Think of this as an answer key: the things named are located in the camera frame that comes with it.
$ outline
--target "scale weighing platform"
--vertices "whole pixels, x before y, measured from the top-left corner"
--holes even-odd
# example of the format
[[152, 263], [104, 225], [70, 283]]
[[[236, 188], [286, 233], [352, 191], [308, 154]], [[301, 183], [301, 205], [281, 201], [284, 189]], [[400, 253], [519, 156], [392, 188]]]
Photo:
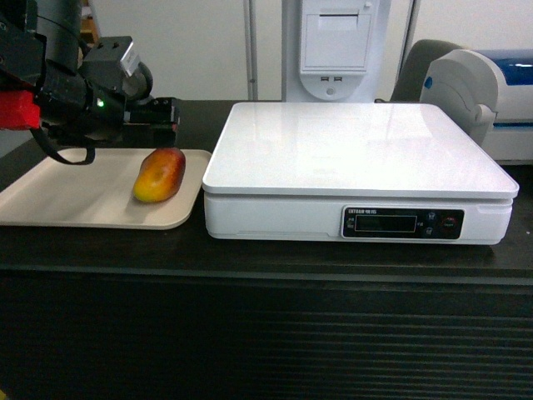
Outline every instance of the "scale weighing platform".
[[203, 177], [215, 238], [496, 244], [519, 187], [429, 104], [245, 102]]

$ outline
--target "metal pole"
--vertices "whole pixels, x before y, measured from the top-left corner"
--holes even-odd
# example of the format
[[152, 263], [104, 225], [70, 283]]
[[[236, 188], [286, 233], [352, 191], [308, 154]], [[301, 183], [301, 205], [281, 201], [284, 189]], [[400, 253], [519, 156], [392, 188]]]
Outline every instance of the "metal pole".
[[248, 100], [256, 102], [257, 94], [257, 27], [255, 0], [244, 0], [244, 24], [247, 46]]

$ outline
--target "black cable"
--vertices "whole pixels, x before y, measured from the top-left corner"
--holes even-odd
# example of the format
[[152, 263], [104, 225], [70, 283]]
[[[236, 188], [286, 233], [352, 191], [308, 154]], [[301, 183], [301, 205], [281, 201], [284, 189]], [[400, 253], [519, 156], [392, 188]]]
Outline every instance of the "black cable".
[[52, 144], [48, 140], [47, 134], [42, 130], [42, 128], [37, 127], [34, 129], [30, 129], [30, 132], [32, 133], [33, 137], [35, 138], [35, 141], [39, 145], [39, 147], [50, 157], [54, 160], [67, 165], [88, 165], [94, 161], [94, 158], [96, 156], [96, 152], [94, 150], [94, 147], [86, 147], [87, 155], [85, 157], [85, 160], [83, 161], [69, 161], [66, 158], [62, 157], [61, 154], [57, 152], [55, 148], [52, 147]]

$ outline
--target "button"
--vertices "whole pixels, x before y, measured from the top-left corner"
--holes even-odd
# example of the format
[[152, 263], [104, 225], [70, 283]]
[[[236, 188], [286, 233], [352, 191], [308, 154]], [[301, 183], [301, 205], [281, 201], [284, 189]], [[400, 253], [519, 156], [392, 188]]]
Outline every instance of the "button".
[[445, 217], [444, 219], [442, 219], [441, 227], [442, 227], [442, 229], [444, 229], [446, 231], [451, 231], [451, 230], [457, 228], [457, 218], [455, 218], [455, 217]]

